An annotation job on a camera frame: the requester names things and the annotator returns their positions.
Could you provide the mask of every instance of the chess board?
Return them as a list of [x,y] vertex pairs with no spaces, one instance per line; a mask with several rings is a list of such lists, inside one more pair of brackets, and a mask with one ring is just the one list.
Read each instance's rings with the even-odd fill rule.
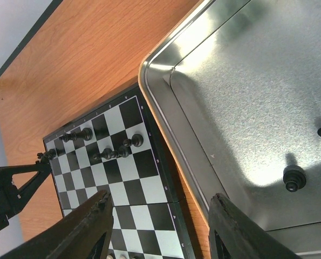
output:
[[[64,133],[90,128],[93,138],[63,142]],[[141,134],[141,147],[126,158],[93,159],[105,148],[118,150],[125,139]],[[44,138],[63,216],[97,191],[111,192],[114,225],[109,254],[115,259],[195,258],[174,185],[177,173],[167,159],[161,133],[138,85],[127,89]]]

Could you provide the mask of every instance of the white square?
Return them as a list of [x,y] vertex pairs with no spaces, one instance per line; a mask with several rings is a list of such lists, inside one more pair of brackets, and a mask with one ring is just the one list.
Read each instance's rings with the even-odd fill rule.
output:
[[56,183],[57,190],[58,190],[59,193],[67,191],[67,189],[65,188],[63,175],[61,175],[61,174],[60,175],[55,175],[54,176],[54,181]]
[[96,194],[98,192],[96,186],[88,187],[85,190],[86,190],[86,194],[87,194],[87,199],[89,199],[90,197],[92,197],[94,194]]
[[59,156],[58,162],[59,162],[59,167],[61,168],[61,172],[63,174],[70,172],[70,167],[69,167],[67,155]]
[[75,171],[72,171],[71,174],[72,174],[75,190],[84,189],[85,184],[84,184],[84,179],[81,171],[75,170]]
[[149,255],[149,254],[144,254],[145,259],[163,259],[161,255]]
[[127,251],[113,250],[113,252],[115,254],[116,259],[120,259],[121,256],[124,256],[125,258],[130,259]]
[[63,214],[64,216],[68,215],[70,212],[72,212],[73,210],[72,209],[64,209],[63,210]]
[[76,157],[78,158],[78,163],[80,168],[86,168],[90,166],[90,160],[88,158],[86,147],[81,147],[76,151]]
[[159,175],[141,178],[140,182],[147,203],[167,202],[164,187]]
[[69,198],[70,207],[72,209],[76,209],[77,207],[79,207],[79,200],[78,200],[78,195],[76,194],[76,191],[69,190],[67,194]]
[[127,128],[126,133],[129,139],[131,139],[134,134],[140,134],[144,138],[144,143],[141,145],[141,147],[131,146],[133,154],[151,149],[151,143],[149,142],[149,136],[148,136],[149,133],[147,132],[146,126],[143,122],[131,128]]
[[91,129],[91,131],[92,131],[92,139],[89,140],[89,141],[84,140],[85,146],[87,146],[87,145],[89,145],[89,144],[91,144],[91,143],[93,143],[93,142],[96,142],[97,139],[96,139],[96,137],[95,137],[95,133],[94,133],[92,121],[89,120],[89,121],[86,121],[86,122],[84,122],[83,124],[80,125],[80,129],[81,129],[81,130],[83,130],[84,128],[89,128],[89,129]]
[[107,185],[107,177],[103,163],[91,166],[94,182],[96,186]]
[[125,130],[119,106],[115,106],[104,113],[106,125],[110,135]]
[[140,178],[133,155],[117,158],[117,163],[124,182]]
[[155,230],[162,256],[184,258],[176,231]]
[[118,215],[116,212],[116,208],[112,208],[112,216],[113,216],[113,229],[121,229],[121,225],[119,223]]
[[47,148],[47,151],[49,151],[52,148],[56,150],[56,146],[54,145],[54,141],[51,140],[50,142],[46,143],[46,148]]
[[64,150],[65,150],[66,154],[68,154],[68,153],[70,153],[70,152],[75,150],[73,141],[68,141],[68,142],[64,142],[63,141],[63,146],[64,146]]
[[112,183],[109,187],[115,206],[129,205],[126,188],[124,187],[123,182]]
[[147,205],[131,206],[136,229],[154,230],[151,215]]
[[122,234],[128,252],[143,253],[137,230],[122,229]]

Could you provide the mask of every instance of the black square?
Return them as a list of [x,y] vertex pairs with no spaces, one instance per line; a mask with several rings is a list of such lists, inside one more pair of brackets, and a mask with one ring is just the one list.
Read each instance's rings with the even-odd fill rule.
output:
[[105,119],[104,114],[93,119],[92,125],[93,125],[93,129],[95,132],[95,137],[97,140],[106,138],[110,135],[108,132],[108,128],[107,128],[106,119]]
[[148,204],[148,210],[155,230],[175,230],[166,203]]
[[[123,146],[123,141],[128,139],[126,131],[120,131],[116,134],[111,135],[110,137],[111,137],[113,149],[116,151],[120,146]],[[129,149],[129,154],[131,154],[132,153],[131,148],[129,147],[128,149]]]
[[122,230],[112,229],[111,243],[114,250],[126,251],[126,243],[124,242]]
[[82,168],[81,175],[83,176],[84,185],[86,188],[95,186],[92,169],[90,167]]
[[121,104],[119,109],[121,111],[125,128],[130,128],[143,122],[136,98],[132,98]]
[[71,173],[65,173],[63,174],[64,184],[66,190],[75,190],[73,177]]
[[54,142],[54,146],[56,147],[57,156],[64,155],[65,149],[64,149],[63,141],[60,139],[55,139],[53,142]]
[[100,153],[98,144],[96,142],[93,142],[87,145],[86,150],[87,150],[87,155],[88,155],[88,159],[90,160],[91,166],[101,163],[101,159],[96,160],[93,158],[95,154]]
[[76,194],[78,196],[79,204],[83,204],[85,201],[87,201],[87,193],[85,189],[79,189],[76,190]]
[[117,159],[103,162],[108,183],[122,181],[121,172],[119,171]]
[[[79,133],[79,132],[81,132],[81,128],[78,127],[78,128],[76,128],[76,129],[73,129],[71,132]],[[79,148],[85,146],[85,142],[84,142],[83,139],[75,139],[75,140],[73,140],[73,143],[74,143],[74,148],[75,148],[75,149],[79,149]]]
[[68,158],[70,171],[75,171],[75,170],[80,169],[78,158],[76,156],[75,151],[67,153],[67,158]]
[[54,159],[50,160],[50,164],[51,164],[52,172],[53,172],[54,175],[62,174],[58,158],[54,158]]
[[[101,186],[97,186],[97,190],[100,191],[100,190],[106,190],[108,191],[109,193],[111,193],[110,191],[110,187],[108,185],[101,185]],[[112,207],[115,207],[115,204],[113,203],[113,198],[111,196],[111,201],[112,201]]]
[[71,209],[68,194],[66,192],[64,193],[58,193],[59,201],[61,202],[62,209]]
[[140,178],[158,175],[153,154],[150,149],[133,154],[133,156]]
[[115,209],[121,229],[136,229],[132,210],[129,206],[117,206]]
[[123,182],[130,205],[146,204],[144,192],[139,179]]
[[138,234],[144,254],[161,255],[154,230],[138,230]]

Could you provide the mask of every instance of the metal tray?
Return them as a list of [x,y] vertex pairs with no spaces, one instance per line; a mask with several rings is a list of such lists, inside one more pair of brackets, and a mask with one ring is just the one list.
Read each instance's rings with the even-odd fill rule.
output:
[[[139,80],[205,217],[225,193],[318,255],[307,252],[321,250],[321,0],[203,1]],[[290,164],[307,180],[295,193],[282,180]]]

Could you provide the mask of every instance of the wood grain surface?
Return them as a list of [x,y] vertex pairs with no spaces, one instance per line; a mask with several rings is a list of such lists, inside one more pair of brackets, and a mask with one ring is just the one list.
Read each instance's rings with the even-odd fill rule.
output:
[[[63,0],[0,77],[0,127],[9,165],[34,163],[42,138],[136,81],[147,53],[197,0]],[[21,186],[32,174],[14,178]],[[204,258],[208,229],[188,189]],[[25,240],[61,219],[49,177],[20,213]]]

